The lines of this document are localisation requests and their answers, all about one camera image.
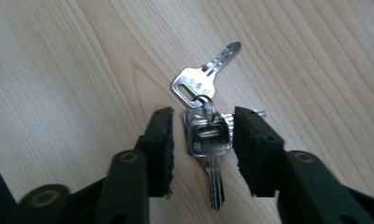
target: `key head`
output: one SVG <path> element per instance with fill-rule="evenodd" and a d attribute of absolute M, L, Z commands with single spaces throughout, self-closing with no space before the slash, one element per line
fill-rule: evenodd
<path fill-rule="evenodd" d="M 187 128 L 189 153 L 203 160 L 219 157 L 231 148 L 229 126 L 224 119 L 195 119 Z"/>
<path fill-rule="evenodd" d="M 213 97 L 215 93 L 213 81 L 214 78 L 207 76 L 201 68 L 186 68 L 173 81 L 171 88 L 174 94 L 176 94 L 185 105 L 191 108 L 198 108 L 202 103 L 200 101 L 188 100 L 180 91 L 180 87 L 184 87 L 192 95 L 192 98 L 198 95 Z"/>

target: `key ring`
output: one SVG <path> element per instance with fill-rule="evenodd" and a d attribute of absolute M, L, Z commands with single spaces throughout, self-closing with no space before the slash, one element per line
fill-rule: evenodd
<path fill-rule="evenodd" d="M 210 103 L 210 106 L 211 106 L 211 108 L 212 108 L 212 113 L 213 113 L 211 123 L 214 123 L 215 116 L 219 116 L 219 114 L 218 114 L 218 112 L 216 111 L 216 107 L 215 107 L 215 104 L 214 104 L 212 98 L 209 97 L 209 96 L 207 96 L 207 95 L 198 95 L 198 96 L 195 97 L 195 99 L 194 99 L 193 101 L 197 101 L 197 100 L 202 99 L 202 98 L 203 98 L 204 100 L 207 100 L 207 102 Z"/>

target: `table surface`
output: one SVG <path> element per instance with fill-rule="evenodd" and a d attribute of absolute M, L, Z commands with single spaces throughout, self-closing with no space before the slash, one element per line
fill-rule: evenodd
<path fill-rule="evenodd" d="M 86 187 L 172 106 L 173 195 L 150 199 L 151 223 L 280 223 L 275 199 L 250 196 L 234 152 L 224 206 L 211 208 L 170 91 L 232 41 L 242 50 L 216 76 L 218 110 L 265 109 L 286 150 L 374 196 L 372 0 L 0 1 L 0 172 L 12 194 Z"/>

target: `bunch of keys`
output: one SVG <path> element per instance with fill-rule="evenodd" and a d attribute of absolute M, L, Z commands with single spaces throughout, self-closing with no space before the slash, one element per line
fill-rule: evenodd
<path fill-rule="evenodd" d="M 204 164 L 210 178 L 212 207 L 218 210 L 225 201 L 220 164 L 222 156 L 232 149 L 232 134 L 224 116 L 216 111 L 213 100 L 206 95 L 198 99 L 204 99 L 210 106 L 189 108 L 184 112 L 188 151 Z"/>
<path fill-rule="evenodd" d="M 200 68 L 186 68 L 173 81 L 172 91 L 188 109 L 183 121 L 187 133 L 189 154 L 198 158 L 210 178 L 212 207 L 218 210 L 223 202 L 224 190 L 221 176 L 221 159 L 232 149 L 233 114 L 216 111 L 212 97 L 215 75 L 240 51 L 242 44 L 233 42 L 212 61 Z M 183 86 L 194 97 L 193 101 L 180 91 Z M 256 111 L 261 117 L 266 112 Z"/>

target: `wood grain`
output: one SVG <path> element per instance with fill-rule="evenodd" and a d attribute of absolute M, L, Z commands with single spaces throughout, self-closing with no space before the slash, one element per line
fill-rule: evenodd
<path fill-rule="evenodd" d="M 226 201 L 187 154 L 170 83 L 227 43 L 242 51 L 215 79 L 221 112 L 263 108 L 286 149 L 319 156 L 374 196 L 374 1 L 0 1 L 0 172 L 16 199 L 41 185 L 72 192 L 133 148 L 152 112 L 175 108 L 170 200 L 151 223 L 280 223 L 252 198 L 233 152 Z"/>

